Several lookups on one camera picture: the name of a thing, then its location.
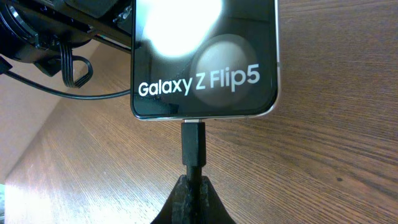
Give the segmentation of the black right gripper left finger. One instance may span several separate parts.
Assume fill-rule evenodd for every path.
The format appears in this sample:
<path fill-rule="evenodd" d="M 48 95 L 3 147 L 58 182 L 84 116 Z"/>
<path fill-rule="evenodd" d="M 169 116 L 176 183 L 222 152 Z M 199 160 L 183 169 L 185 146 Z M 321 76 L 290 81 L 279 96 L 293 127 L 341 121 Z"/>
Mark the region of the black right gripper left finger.
<path fill-rule="evenodd" d="M 187 176 L 181 175 L 151 224 L 186 224 L 193 220 L 193 190 Z"/>

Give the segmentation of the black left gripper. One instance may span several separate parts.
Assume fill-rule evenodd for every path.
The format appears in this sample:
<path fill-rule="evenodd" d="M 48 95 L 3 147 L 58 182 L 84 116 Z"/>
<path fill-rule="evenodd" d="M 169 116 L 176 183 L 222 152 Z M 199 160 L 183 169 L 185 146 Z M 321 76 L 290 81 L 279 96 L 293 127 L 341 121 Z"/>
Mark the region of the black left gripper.
<path fill-rule="evenodd" d="M 131 52 L 132 1 L 1 0 L 1 54 L 32 63 L 52 77 L 60 44 L 71 49 L 96 40 Z"/>

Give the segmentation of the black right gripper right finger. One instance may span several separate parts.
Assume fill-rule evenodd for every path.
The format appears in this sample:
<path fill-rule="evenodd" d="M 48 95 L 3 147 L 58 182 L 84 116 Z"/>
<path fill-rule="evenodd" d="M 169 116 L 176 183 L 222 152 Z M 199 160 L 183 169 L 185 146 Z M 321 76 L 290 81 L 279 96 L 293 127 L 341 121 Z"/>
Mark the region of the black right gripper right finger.
<path fill-rule="evenodd" d="M 206 176 L 194 188 L 194 223 L 235 224 Z"/>

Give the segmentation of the black Galaxy flip phone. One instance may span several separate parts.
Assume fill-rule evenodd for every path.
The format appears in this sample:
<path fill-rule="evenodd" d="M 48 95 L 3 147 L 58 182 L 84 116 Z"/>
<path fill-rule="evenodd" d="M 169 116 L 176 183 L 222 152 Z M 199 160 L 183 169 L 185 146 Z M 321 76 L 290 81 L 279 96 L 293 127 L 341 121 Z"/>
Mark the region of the black Galaxy flip phone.
<path fill-rule="evenodd" d="M 277 0 L 134 1 L 131 110 L 142 120 L 263 116 L 281 91 Z"/>

